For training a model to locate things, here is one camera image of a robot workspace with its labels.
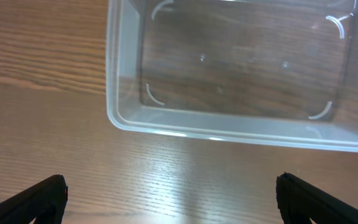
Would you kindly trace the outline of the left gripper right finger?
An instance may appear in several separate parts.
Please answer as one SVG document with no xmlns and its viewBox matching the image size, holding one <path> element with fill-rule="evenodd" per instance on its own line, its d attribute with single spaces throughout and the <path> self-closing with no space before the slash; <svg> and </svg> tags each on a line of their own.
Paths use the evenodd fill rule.
<svg viewBox="0 0 358 224">
<path fill-rule="evenodd" d="M 358 224 L 358 209 L 291 173 L 277 177 L 276 199 L 284 224 Z"/>
</svg>

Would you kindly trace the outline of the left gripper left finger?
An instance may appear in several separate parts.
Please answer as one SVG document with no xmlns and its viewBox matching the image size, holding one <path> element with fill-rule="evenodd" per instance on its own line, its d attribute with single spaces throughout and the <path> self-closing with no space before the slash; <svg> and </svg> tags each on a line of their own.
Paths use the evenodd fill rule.
<svg viewBox="0 0 358 224">
<path fill-rule="evenodd" d="M 52 175 L 0 203 L 0 223 L 61 224 L 68 201 L 62 175 Z"/>
</svg>

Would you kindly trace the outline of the clear plastic storage box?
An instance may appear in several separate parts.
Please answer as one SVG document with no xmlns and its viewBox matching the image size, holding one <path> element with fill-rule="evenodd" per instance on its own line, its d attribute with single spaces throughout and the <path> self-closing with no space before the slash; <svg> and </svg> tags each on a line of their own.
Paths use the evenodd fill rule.
<svg viewBox="0 0 358 224">
<path fill-rule="evenodd" d="M 358 152 L 358 0 L 110 1 L 119 129 Z"/>
</svg>

